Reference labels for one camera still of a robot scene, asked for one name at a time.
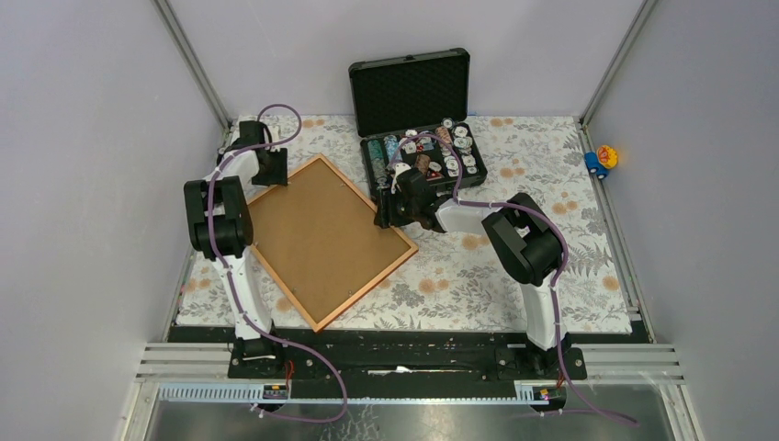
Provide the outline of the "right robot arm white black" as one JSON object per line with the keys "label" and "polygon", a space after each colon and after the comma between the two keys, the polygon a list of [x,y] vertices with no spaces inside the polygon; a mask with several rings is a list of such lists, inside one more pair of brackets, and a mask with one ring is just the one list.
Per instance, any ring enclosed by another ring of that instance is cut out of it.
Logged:
{"label": "right robot arm white black", "polygon": [[507,201],[471,201],[438,194],[420,170],[398,164],[388,185],[379,187],[375,224],[381,228],[412,223],[438,232],[486,236],[505,273],[517,282],[526,314],[528,369],[536,377],[571,379],[556,287],[569,260],[560,229],[525,193]]}

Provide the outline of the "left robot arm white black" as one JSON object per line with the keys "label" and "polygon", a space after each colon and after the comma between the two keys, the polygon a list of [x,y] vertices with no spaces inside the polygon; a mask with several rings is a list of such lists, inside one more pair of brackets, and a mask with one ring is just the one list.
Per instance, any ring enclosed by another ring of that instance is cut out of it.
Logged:
{"label": "left robot arm white black", "polygon": [[244,194],[250,185],[285,185],[287,159],[287,150],[274,142],[265,123],[242,120],[216,168],[183,186],[191,245],[212,264],[229,296],[235,335],[231,374],[236,378],[272,378],[290,367],[259,285],[250,275],[254,227]]}

